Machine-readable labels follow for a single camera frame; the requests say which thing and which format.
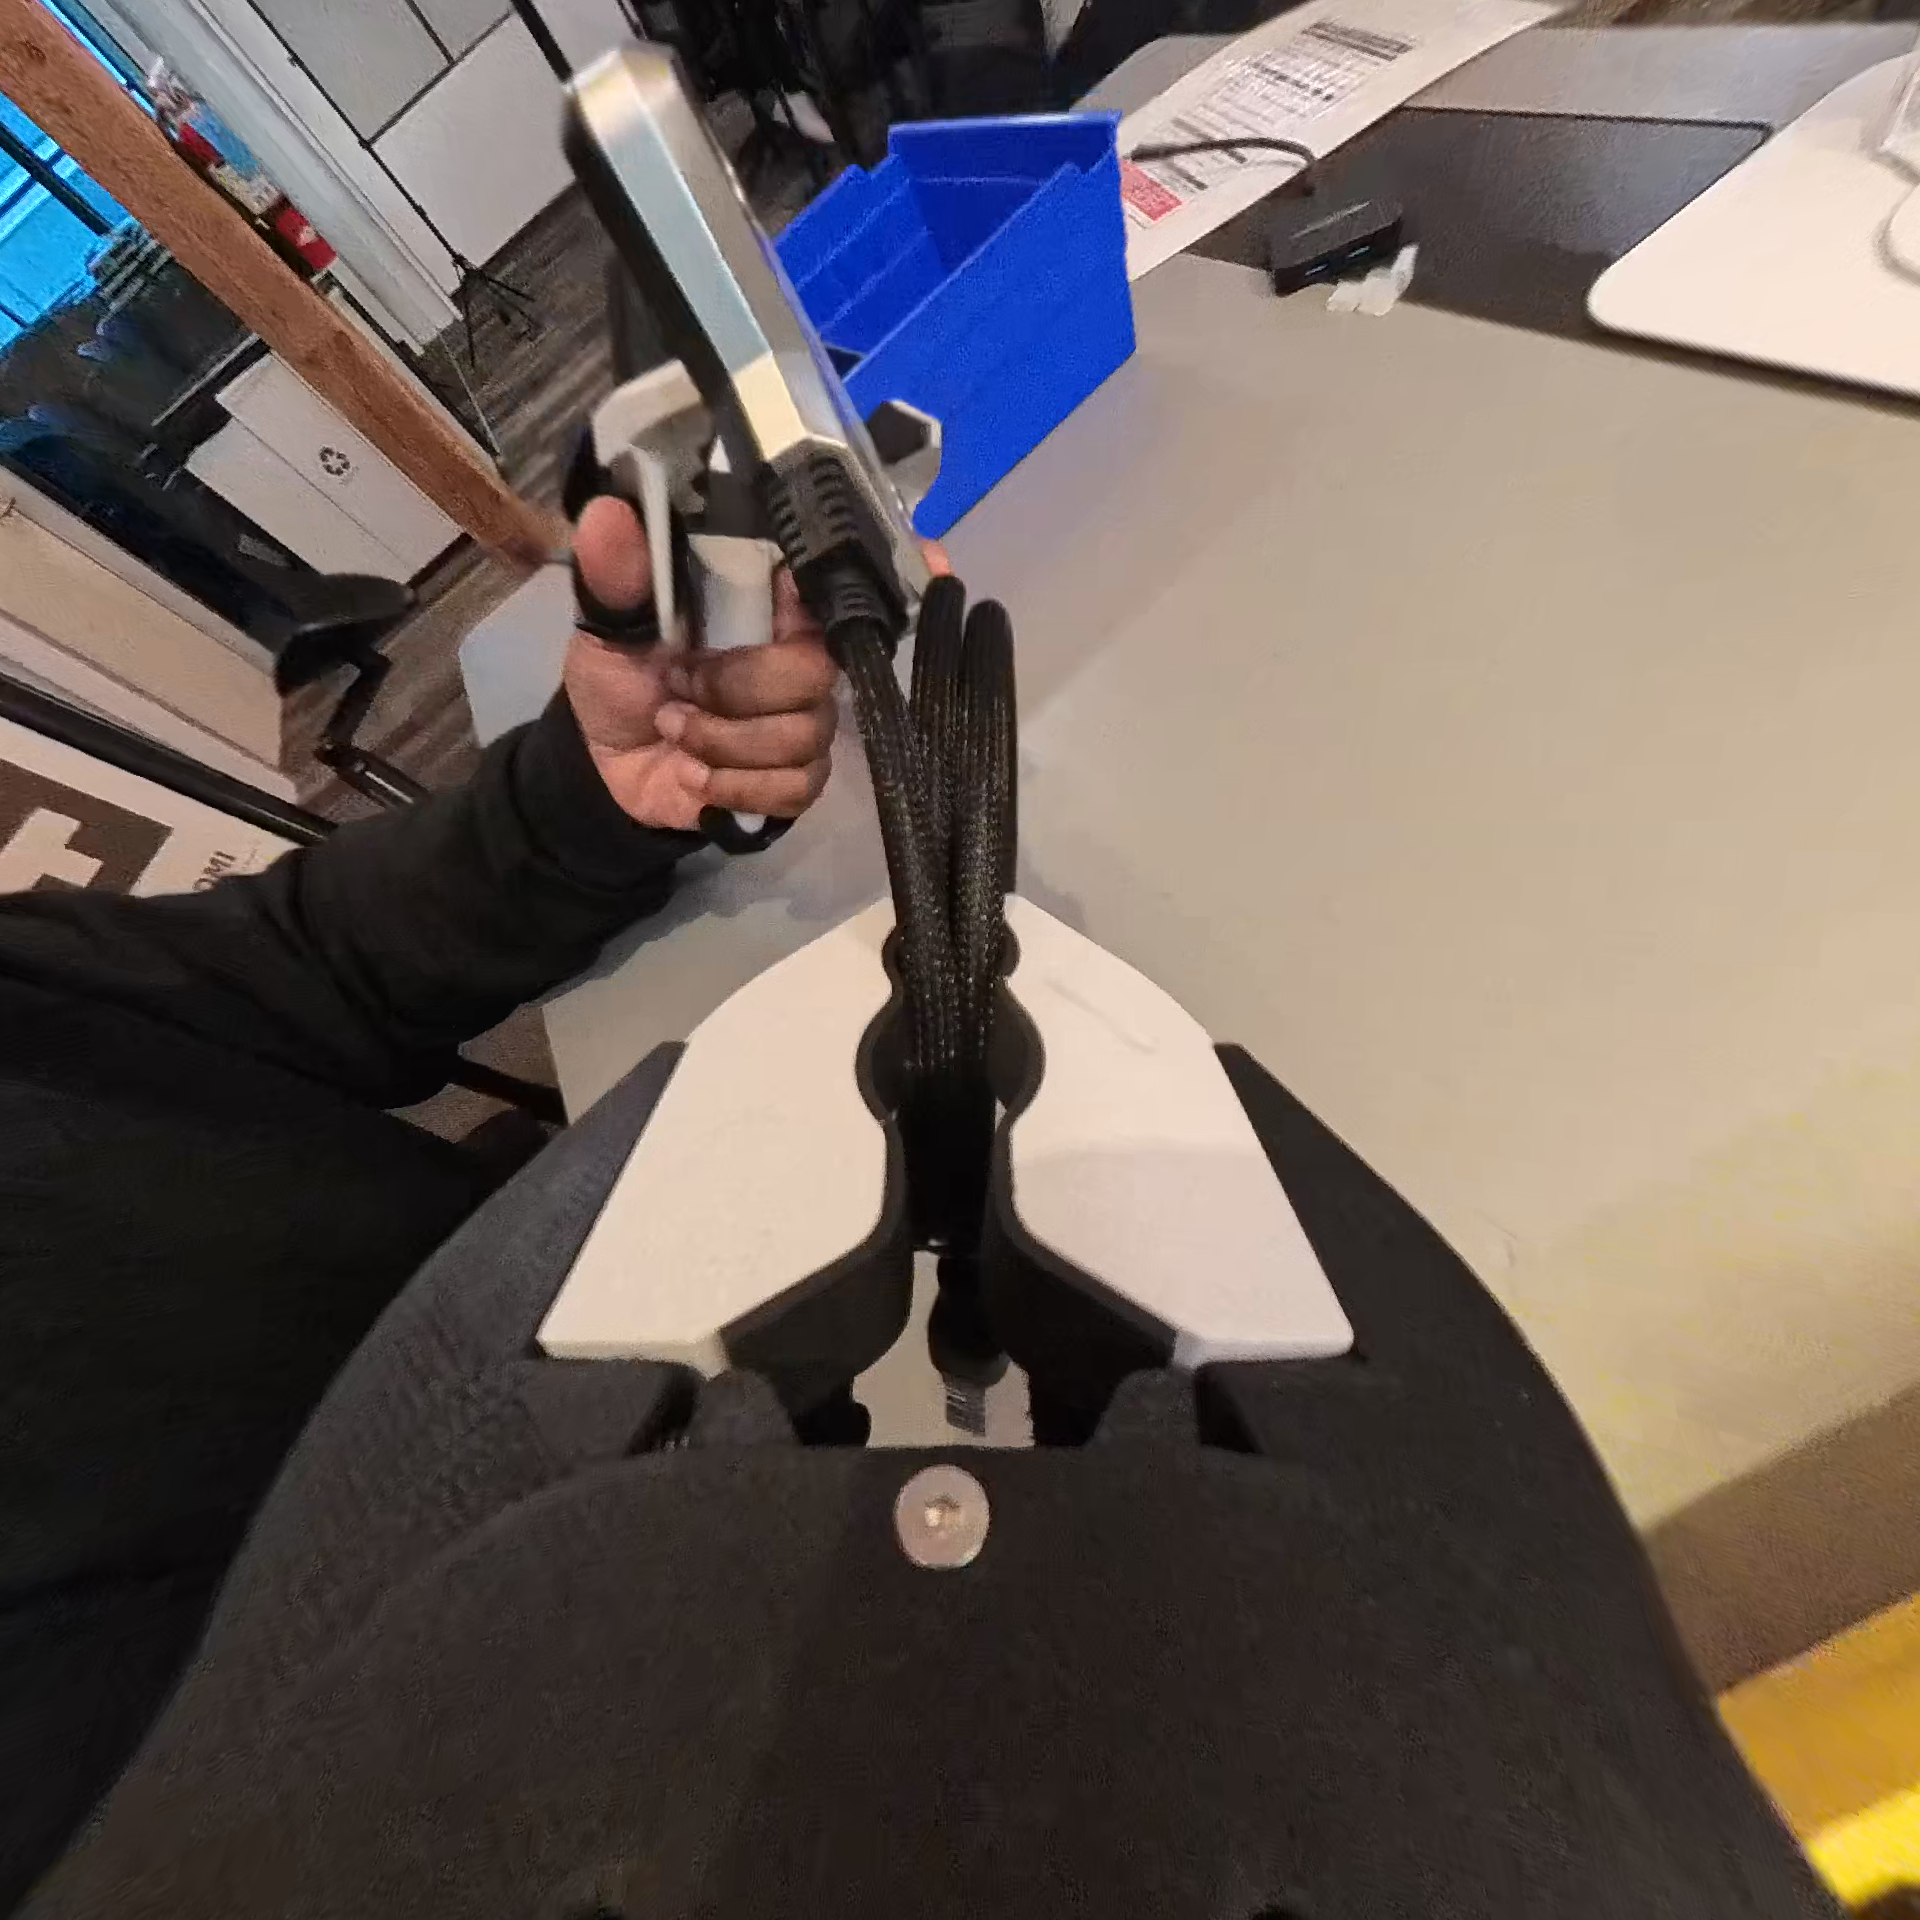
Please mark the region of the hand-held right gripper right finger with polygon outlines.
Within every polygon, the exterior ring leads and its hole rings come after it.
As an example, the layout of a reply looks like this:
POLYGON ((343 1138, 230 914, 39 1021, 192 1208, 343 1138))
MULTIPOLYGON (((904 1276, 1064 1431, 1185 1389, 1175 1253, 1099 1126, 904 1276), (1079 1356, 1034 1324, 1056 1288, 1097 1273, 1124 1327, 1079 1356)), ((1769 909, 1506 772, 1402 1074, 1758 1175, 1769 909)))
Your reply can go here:
POLYGON ((1321 1360, 1353 1324, 1200 1021, 1009 896, 980 1286, 1027 1372, 1321 1360))

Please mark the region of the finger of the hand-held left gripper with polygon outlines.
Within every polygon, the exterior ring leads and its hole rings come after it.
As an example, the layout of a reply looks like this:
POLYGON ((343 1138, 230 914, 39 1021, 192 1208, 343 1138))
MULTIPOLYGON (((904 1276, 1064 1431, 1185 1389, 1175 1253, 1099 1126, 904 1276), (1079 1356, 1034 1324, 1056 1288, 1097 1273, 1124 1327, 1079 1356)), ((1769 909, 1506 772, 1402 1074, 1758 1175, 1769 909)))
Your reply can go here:
POLYGON ((601 398, 590 417, 592 455, 616 468, 634 453, 666 468, 704 468, 713 414, 683 365, 649 368, 601 398))
POLYGON ((939 420, 904 400, 886 400, 870 414, 870 440, 879 476, 906 506, 919 506, 945 463, 939 420))

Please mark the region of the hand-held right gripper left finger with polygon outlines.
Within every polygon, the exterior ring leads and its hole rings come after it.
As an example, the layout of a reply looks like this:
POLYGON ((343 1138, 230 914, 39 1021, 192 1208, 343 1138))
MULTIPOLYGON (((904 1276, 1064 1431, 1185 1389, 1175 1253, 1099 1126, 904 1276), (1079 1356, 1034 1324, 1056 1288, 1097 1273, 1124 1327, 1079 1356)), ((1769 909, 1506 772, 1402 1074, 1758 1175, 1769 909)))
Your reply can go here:
POLYGON ((735 991, 664 1088, 537 1330, 556 1360, 859 1375, 913 1300, 874 902, 735 991))

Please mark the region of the black hdmi switch box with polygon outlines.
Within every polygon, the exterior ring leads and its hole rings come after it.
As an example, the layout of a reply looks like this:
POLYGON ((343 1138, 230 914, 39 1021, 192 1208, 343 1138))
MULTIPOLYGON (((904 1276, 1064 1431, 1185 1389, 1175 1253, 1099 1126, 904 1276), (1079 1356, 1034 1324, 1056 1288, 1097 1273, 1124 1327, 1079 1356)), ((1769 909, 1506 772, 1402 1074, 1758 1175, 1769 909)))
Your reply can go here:
POLYGON ((657 317, 666 365, 711 408, 704 468, 634 453, 655 532, 769 543, 826 625, 913 625, 931 574, 913 506, 875 470, 859 416, 774 240, 657 42, 601 55, 567 85, 562 145, 622 269, 657 317))

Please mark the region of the blue plastic bin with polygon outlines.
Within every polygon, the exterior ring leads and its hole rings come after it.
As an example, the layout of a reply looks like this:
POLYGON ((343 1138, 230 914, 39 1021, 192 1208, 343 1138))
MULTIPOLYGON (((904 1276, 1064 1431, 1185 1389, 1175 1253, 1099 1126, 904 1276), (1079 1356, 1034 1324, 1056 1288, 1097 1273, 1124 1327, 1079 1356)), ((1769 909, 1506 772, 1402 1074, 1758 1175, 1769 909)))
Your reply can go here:
POLYGON ((1136 349, 1119 127, 1115 111, 904 122, 775 240, 856 412, 897 400, 943 428, 923 540, 1136 349))

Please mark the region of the yellow plastic bin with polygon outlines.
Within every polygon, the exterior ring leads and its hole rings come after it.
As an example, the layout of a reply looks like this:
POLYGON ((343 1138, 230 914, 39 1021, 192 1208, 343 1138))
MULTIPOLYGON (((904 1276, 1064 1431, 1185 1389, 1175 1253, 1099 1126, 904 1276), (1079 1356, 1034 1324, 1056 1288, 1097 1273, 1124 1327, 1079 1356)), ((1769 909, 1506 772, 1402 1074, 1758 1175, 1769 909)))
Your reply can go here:
POLYGON ((1719 1694, 1815 1872, 1852 1914, 1918 1914, 1918 1597, 1719 1694))

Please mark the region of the person's left forearm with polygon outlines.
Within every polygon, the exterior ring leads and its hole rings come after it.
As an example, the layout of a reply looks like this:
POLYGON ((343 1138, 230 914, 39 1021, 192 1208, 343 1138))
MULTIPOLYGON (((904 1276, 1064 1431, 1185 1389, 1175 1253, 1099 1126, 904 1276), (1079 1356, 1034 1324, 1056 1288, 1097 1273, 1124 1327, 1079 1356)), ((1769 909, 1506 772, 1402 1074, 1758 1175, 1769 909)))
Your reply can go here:
POLYGON ((566 695, 465 783, 183 896, 4 898, 4 1069, 152 1054, 379 1108, 671 898, 698 831, 639 825, 566 695))

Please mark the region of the black usb hub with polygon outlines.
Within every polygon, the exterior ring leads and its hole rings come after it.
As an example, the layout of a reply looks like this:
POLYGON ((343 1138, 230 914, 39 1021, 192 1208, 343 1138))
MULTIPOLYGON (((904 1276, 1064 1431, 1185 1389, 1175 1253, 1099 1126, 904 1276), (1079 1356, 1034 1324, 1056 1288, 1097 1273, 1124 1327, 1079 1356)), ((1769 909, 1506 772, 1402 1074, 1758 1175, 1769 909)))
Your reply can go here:
POLYGON ((1122 156, 1136 166, 1174 164, 1199 157, 1250 159, 1286 157, 1302 161, 1304 204, 1264 217, 1264 273, 1273 294, 1292 297, 1315 285, 1332 285, 1391 265, 1407 238, 1407 212, 1392 199, 1332 197, 1327 206, 1308 206, 1318 193, 1313 166, 1318 156, 1302 141, 1281 134, 1199 137, 1154 141, 1122 156))

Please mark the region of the person's left hand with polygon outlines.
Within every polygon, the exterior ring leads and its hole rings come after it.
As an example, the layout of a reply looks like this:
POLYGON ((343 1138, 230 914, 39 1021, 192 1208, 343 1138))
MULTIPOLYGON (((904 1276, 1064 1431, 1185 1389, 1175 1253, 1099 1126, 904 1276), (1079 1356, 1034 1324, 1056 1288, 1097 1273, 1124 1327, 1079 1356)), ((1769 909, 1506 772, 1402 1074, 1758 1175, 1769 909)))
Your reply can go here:
POLYGON ((708 808, 793 820, 822 797, 839 673, 784 566, 767 641, 675 653, 576 631, 562 685, 595 772, 635 822, 694 831, 708 808))

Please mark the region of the white recycling cabinet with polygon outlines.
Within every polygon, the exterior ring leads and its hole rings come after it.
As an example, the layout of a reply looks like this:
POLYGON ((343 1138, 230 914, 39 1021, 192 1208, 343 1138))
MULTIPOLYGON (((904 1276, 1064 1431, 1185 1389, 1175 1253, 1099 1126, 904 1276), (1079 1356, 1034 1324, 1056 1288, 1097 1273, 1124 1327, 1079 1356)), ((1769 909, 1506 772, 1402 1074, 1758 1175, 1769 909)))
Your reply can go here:
POLYGON ((320 574, 409 585, 463 528, 275 353, 216 396, 224 422, 186 468, 320 574))

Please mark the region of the wooden beam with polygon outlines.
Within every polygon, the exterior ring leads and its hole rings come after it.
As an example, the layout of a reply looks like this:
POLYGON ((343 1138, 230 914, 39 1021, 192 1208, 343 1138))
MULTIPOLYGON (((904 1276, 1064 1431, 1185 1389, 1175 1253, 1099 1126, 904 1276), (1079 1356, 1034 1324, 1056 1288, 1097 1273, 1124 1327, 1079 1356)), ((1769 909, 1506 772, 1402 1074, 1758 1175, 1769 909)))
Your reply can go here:
POLYGON ((566 519, 516 496, 363 329, 287 266, 47 7, 2 4, 2 86, 473 542, 523 569, 566 558, 566 519))

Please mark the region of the black stool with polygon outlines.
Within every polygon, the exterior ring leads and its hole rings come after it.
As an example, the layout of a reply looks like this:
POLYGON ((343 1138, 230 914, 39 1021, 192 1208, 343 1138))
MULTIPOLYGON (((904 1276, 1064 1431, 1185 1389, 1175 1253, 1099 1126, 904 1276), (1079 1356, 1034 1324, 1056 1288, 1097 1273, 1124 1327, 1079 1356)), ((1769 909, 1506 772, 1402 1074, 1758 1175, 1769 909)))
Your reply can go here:
POLYGON ((322 574, 289 586, 263 640, 273 656, 273 680, 283 697, 345 677, 320 728, 315 759, 351 791, 384 808, 419 804, 427 793, 360 737, 394 669, 388 640, 415 608, 409 585, 367 574, 322 574))

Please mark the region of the white paper sheet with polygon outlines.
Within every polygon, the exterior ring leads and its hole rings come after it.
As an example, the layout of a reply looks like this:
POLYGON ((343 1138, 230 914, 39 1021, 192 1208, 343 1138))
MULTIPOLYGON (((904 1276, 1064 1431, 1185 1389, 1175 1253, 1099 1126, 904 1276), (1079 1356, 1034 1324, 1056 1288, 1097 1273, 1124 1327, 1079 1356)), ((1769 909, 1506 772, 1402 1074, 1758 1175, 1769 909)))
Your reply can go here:
POLYGON ((1138 281, 1564 4, 1318 1, 1230 38, 1119 127, 1138 281))

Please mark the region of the person's torso in black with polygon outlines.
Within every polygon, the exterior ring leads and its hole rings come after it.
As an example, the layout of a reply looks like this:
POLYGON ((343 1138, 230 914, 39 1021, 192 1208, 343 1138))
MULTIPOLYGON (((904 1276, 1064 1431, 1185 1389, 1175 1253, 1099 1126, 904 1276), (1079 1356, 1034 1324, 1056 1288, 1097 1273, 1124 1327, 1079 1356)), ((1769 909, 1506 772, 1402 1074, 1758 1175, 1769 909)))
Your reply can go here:
POLYGON ((353 1358, 496 1189, 407 1105, 124 1048, 4 1069, 4 1913, 131 1772, 43 1910, 239 1914, 168 1852, 239 1836, 256 1761, 371 1737, 342 1673, 382 1592, 514 1450, 551 1463, 512 1361, 435 1383, 433 1304, 353 1358))

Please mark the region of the black desk mat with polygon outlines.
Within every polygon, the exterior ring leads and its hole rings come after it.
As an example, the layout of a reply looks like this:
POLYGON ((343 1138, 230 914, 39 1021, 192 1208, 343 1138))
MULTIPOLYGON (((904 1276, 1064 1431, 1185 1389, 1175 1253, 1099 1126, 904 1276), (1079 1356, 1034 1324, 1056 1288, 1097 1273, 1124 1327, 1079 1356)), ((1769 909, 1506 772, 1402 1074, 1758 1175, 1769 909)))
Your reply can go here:
POLYGON ((1433 81, 1204 234, 1193 256, 1266 271, 1287 200, 1383 200, 1415 247, 1409 297, 1586 341, 1598 277, 1867 65, 1906 55, 1916 4, 1839 16, 1548 22, 1433 81))

